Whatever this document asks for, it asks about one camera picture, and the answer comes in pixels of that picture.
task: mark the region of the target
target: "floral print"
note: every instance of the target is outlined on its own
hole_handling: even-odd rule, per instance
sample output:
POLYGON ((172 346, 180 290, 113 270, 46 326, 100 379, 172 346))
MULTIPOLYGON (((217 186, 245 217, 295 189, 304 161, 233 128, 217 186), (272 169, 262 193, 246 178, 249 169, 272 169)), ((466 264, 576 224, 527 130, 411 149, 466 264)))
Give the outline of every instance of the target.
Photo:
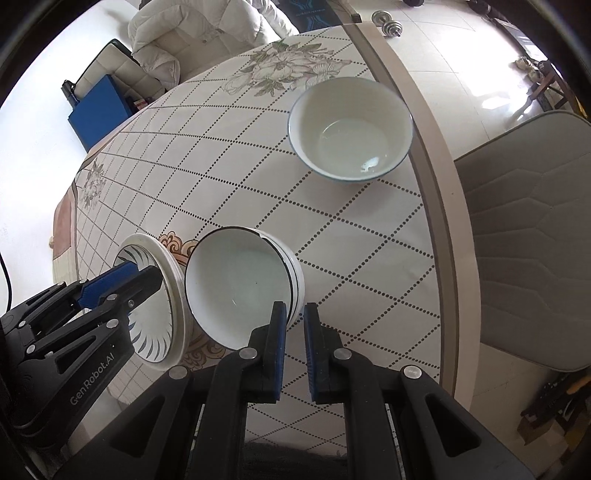
POLYGON ((84 186, 82 187, 81 202, 86 210, 92 210, 99 203, 100 193, 107 181, 103 177, 103 164, 93 162, 84 186))
POLYGON ((320 43, 300 46, 283 40, 251 54, 246 67, 230 77, 223 89, 235 95, 245 88, 258 89, 255 96, 275 96, 277 91, 309 88, 336 77, 350 60, 335 60, 334 50, 320 43))

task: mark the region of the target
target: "triangular cutout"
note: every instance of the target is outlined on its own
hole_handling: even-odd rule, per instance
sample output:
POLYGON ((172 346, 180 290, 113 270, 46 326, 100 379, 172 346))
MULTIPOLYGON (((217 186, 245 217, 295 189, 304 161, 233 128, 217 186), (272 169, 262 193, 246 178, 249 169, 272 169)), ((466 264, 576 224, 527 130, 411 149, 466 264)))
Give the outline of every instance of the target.
POLYGON ((458 419, 435 395, 426 398, 427 407, 448 457, 477 448, 480 438, 458 419))
POLYGON ((111 446, 132 457, 140 458, 164 405, 164 397, 157 397, 146 405, 133 419, 124 424, 113 436, 111 446))

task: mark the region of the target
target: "white bowl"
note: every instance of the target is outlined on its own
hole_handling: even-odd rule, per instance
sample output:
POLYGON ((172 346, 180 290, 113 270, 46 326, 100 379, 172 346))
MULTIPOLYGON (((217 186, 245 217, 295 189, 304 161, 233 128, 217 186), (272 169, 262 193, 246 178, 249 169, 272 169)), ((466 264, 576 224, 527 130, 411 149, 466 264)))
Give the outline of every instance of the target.
POLYGON ((291 109, 287 132, 295 153, 332 180, 367 181, 407 156, 413 119, 384 85, 340 77, 306 90, 291 109))
POLYGON ((113 266, 132 261, 141 270, 156 265, 162 287, 129 314, 135 352, 150 367, 166 371, 181 361, 193 333, 193 318, 183 288, 183 273, 164 245, 143 233, 127 237, 113 266))
POLYGON ((185 291, 203 331, 220 345, 238 350, 248 344, 253 329, 269 323, 275 301, 285 303, 288 325, 293 322, 296 308, 303 305, 303 283, 297 287, 303 276, 297 277, 278 240, 230 226, 197 244, 187 263, 185 291))

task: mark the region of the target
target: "tile floor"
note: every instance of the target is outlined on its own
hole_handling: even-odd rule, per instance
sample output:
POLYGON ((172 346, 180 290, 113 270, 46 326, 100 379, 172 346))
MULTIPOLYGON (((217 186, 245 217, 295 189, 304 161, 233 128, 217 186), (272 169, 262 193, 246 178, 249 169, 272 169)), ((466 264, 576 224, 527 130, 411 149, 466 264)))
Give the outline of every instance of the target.
POLYGON ((433 111, 454 158, 542 113, 537 102, 519 119, 530 82, 512 62, 518 51, 465 0, 350 0, 362 20, 388 10, 402 36, 388 39, 433 111))

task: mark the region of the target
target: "chair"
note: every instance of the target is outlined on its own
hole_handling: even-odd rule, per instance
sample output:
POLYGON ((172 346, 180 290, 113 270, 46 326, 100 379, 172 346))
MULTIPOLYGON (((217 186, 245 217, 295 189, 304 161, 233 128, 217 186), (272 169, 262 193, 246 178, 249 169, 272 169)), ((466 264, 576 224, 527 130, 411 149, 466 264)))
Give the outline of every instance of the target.
POLYGON ((119 93, 134 101, 142 98, 156 99, 166 91, 158 80, 139 66, 129 49, 115 39, 103 47, 76 83, 67 80, 62 90, 74 106, 107 74, 115 81, 119 93))
POLYGON ((134 58, 167 89, 253 47, 298 34, 271 0, 151 0, 128 32, 134 58))
POLYGON ((455 165, 480 274, 481 341, 559 371, 591 365, 591 124, 547 112, 455 165))

